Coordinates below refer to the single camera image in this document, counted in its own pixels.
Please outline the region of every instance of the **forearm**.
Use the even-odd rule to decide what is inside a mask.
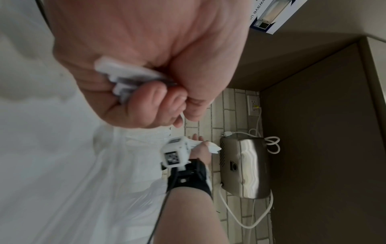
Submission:
[[[198,189],[178,187],[170,193],[154,243],[226,244],[229,241],[210,196]]]

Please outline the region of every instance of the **electrical outlet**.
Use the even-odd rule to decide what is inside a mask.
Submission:
[[[258,96],[247,96],[248,102],[248,115],[249,116],[258,116],[260,114],[260,110],[255,106],[260,106],[259,97]]]

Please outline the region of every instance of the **box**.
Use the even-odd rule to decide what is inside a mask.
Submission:
[[[307,0],[253,0],[250,28],[275,33]]]

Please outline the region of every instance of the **tile wall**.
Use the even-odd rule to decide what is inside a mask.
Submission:
[[[224,90],[206,110],[205,116],[200,122],[192,122],[184,119],[185,126],[181,128],[172,128],[172,137],[192,136],[197,133],[216,144],[220,144],[220,137],[224,131],[242,131],[248,132],[249,129],[256,128],[257,117],[248,116],[246,97],[248,95],[258,96],[259,93],[238,89]],[[212,157],[212,183],[214,185],[214,204],[218,211],[218,217],[224,230],[228,233],[231,244],[273,244],[272,224],[270,215],[266,216],[255,229],[247,230],[241,228],[233,217],[228,213],[224,204],[216,194],[217,184],[221,182],[220,178],[220,158],[218,154]],[[164,171],[163,178],[167,177],[168,172]],[[226,199],[230,209],[243,224],[251,225],[255,217],[252,216],[253,200],[240,199],[236,196],[227,194],[222,190],[224,199]],[[256,200],[255,216],[259,217],[269,203],[268,199]]]

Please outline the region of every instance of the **small white camera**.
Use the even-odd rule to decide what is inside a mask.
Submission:
[[[166,168],[185,166],[189,161],[190,151],[190,140],[187,137],[171,139],[161,148],[163,166]]]

